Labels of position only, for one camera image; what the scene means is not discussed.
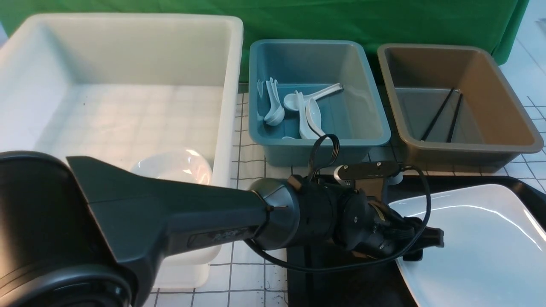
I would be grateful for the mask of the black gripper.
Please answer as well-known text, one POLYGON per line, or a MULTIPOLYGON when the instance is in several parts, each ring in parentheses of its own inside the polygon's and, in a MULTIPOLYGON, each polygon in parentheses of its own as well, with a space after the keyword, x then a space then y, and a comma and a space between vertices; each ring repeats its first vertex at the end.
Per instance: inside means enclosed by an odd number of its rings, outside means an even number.
POLYGON ((356 257, 382 260, 398 257, 407 262, 421 261, 423 249, 444 247, 444 231, 425 227, 418 217, 403 217, 382 202, 386 181, 357 182, 350 198, 350 251, 356 257), (421 248, 415 249, 420 240, 421 248))

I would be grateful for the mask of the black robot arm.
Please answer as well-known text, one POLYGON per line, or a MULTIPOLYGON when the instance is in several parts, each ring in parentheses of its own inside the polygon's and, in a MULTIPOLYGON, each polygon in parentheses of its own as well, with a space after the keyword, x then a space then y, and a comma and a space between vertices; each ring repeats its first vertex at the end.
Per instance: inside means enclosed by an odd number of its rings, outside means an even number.
POLYGON ((142 307, 166 257, 243 241, 267 261, 331 273, 420 261, 444 232, 363 189, 308 176, 249 190, 143 177, 88 156, 1 153, 1 305, 142 307))

